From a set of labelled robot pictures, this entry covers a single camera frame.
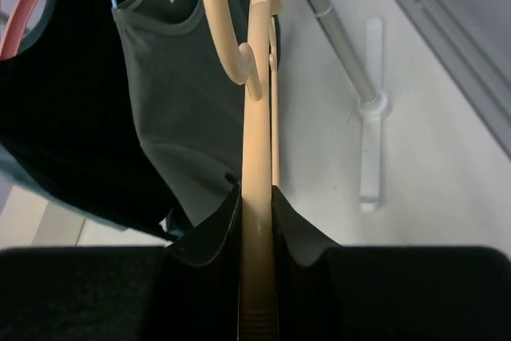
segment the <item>tank top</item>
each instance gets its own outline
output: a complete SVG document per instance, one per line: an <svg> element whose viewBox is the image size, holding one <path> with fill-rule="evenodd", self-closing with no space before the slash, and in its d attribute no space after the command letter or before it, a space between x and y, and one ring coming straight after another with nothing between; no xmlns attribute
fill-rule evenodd
<svg viewBox="0 0 511 341"><path fill-rule="evenodd" d="M250 0L228 0L238 43ZM225 73L202 0L125 0L113 10L141 147L192 224L241 174L244 87Z"/></svg>
<svg viewBox="0 0 511 341"><path fill-rule="evenodd" d="M168 238L180 207L144 155L109 0L56 0L40 38L0 61L0 143L47 192Z"/></svg>

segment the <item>clothing rail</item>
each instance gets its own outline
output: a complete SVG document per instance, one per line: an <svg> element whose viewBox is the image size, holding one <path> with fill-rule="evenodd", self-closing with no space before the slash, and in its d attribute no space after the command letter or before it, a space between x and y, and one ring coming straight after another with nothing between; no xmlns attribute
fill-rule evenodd
<svg viewBox="0 0 511 341"><path fill-rule="evenodd" d="M366 62L360 63L331 0L307 0L332 49L341 61L358 94L357 109L363 120L359 203L362 212L376 211L382 201L382 121L390 102L382 90L383 22L367 22Z"/></svg>
<svg viewBox="0 0 511 341"><path fill-rule="evenodd" d="M341 61L363 103L374 102L378 91L358 60L341 19L330 0L307 0L327 36L335 54Z"/></svg>
<svg viewBox="0 0 511 341"><path fill-rule="evenodd" d="M271 227L271 183L278 183L278 141L271 150L269 78L276 95L276 37L272 15L281 0L251 0L248 42L237 44L228 0L203 0L216 52L228 76L247 84L241 179L242 249L240 339L277 339L275 266ZM272 110L276 114L276 98ZM278 122L274 116L273 125Z"/></svg>

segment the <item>black cloth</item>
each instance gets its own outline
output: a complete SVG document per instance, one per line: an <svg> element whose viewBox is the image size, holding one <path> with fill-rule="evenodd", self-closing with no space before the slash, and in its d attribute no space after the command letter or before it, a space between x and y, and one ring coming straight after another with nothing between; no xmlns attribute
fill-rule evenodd
<svg viewBox="0 0 511 341"><path fill-rule="evenodd" d="M511 263L483 247L341 247L273 187L280 339L511 339Z"/></svg>
<svg viewBox="0 0 511 341"><path fill-rule="evenodd" d="M0 252L0 341L236 341L240 205L168 248Z"/></svg>
<svg viewBox="0 0 511 341"><path fill-rule="evenodd" d="M236 340L240 188L169 248L0 253L0 340ZM341 247L273 188L279 339L507 341L489 248Z"/></svg>
<svg viewBox="0 0 511 341"><path fill-rule="evenodd" d="M110 0L56 0L42 36L0 61L0 141L80 210L165 238L171 211L189 223L140 148Z"/></svg>

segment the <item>metal pole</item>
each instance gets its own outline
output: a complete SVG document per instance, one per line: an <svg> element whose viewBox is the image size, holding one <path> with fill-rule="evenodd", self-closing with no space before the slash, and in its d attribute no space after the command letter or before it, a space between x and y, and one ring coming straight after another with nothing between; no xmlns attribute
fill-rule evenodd
<svg viewBox="0 0 511 341"><path fill-rule="evenodd" d="M330 0L307 0L314 11L323 32L328 38L335 54L344 66L353 83L360 101L370 104L376 101L378 93L366 75L363 66L357 59L355 50L350 43L343 24Z"/></svg>

